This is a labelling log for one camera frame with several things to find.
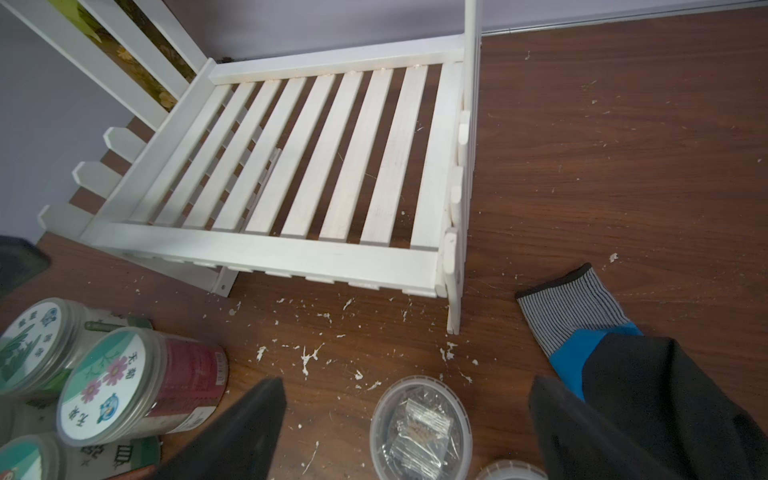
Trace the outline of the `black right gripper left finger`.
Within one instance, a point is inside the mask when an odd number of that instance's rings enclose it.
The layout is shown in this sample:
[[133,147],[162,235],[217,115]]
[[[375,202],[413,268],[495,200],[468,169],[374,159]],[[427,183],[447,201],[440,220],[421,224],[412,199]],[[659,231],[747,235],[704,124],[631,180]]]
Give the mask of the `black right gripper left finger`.
[[151,477],[267,478],[286,406],[282,379],[260,381]]

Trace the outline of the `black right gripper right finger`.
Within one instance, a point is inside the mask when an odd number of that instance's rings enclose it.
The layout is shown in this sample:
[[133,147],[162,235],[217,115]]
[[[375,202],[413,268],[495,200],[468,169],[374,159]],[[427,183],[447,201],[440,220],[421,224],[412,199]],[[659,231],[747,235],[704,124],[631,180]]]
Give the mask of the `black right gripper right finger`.
[[538,376],[529,411],[550,479],[676,479],[557,379]]

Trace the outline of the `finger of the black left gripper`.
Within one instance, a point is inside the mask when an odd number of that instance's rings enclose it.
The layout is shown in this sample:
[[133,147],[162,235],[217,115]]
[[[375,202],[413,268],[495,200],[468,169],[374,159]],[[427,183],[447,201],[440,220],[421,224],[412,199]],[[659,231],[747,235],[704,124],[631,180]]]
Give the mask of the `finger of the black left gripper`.
[[1,237],[0,294],[5,297],[51,266],[51,258],[29,241]]

